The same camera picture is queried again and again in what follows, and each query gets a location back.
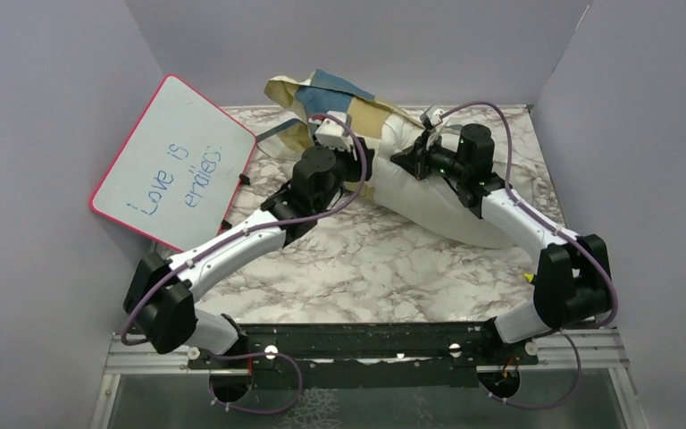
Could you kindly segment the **white pillow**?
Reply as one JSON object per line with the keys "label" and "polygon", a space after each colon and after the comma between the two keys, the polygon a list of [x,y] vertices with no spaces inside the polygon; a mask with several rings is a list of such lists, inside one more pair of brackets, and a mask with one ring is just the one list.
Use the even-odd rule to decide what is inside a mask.
{"label": "white pillow", "polygon": [[418,181],[390,161],[391,156],[410,147],[421,134],[422,127],[413,118],[401,114],[387,117],[372,160],[366,197],[444,238],[481,248],[511,248],[514,241],[463,207],[439,175]]}

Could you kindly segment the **blue beige checked pillowcase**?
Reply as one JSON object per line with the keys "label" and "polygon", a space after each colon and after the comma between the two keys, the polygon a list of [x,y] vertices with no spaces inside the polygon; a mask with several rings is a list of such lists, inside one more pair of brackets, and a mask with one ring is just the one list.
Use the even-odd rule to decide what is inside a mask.
{"label": "blue beige checked pillowcase", "polygon": [[293,116],[260,134],[259,141],[272,139],[286,151],[300,153],[312,145],[310,114],[342,112],[350,119],[349,127],[374,151],[365,198],[393,207],[424,190],[422,184],[390,161],[423,131],[423,126],[401,107],[322,70],[314,71],[306,80],[273,77],[266,82],[264,94]]}

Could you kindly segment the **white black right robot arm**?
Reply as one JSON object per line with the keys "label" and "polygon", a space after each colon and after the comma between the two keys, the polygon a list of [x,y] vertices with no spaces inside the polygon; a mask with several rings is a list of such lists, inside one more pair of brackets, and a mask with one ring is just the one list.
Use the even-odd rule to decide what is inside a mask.
{"label": "white black right robot arm", "polygon": [[461,205],[507,233],[537,268],[530,301],[483,325],[481,355],[500,364],[515,344],[590,317],[615,316],[618,302],[606,243],[578,235],[527,205],[493,170],[495,142],[489,128],[471,123],[458,132],[456,149],[443,147],[436,130],[425,130],[411,147],[390,160],[417,180],[438,175]]}

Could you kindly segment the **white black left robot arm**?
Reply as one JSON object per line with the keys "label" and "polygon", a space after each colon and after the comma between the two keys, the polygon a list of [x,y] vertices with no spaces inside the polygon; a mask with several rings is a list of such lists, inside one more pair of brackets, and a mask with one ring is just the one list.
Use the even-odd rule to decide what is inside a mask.
{"label": "white black left robot arm", "polygon": [[303,152],[291,178],[243,222],[190,250],[141,259],[123,301],[128,317],[121,342],[149,343],[159,354],[195,347],[211,352],[222,366],[240,363],[246,345],[237,323],[225,314],[201,313],[196,303],[240,268],[285,248],[339,212],[333,199],[346,181],[363,188],[372,175],[373,155],[358,136],[336,145],[316,142]]}

